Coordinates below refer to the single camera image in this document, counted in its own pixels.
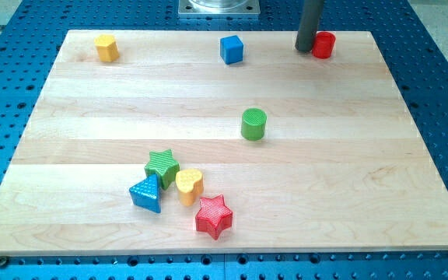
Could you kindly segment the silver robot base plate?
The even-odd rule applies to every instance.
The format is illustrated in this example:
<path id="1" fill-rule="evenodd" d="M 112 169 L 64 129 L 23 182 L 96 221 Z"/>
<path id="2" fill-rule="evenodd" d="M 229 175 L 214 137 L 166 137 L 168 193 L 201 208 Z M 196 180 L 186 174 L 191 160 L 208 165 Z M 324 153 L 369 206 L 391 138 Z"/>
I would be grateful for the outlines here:
<path id="1" fill-rule="evenodd" d="M 180 16 L 258 16 L 259 0 L 179 0 Z"/>

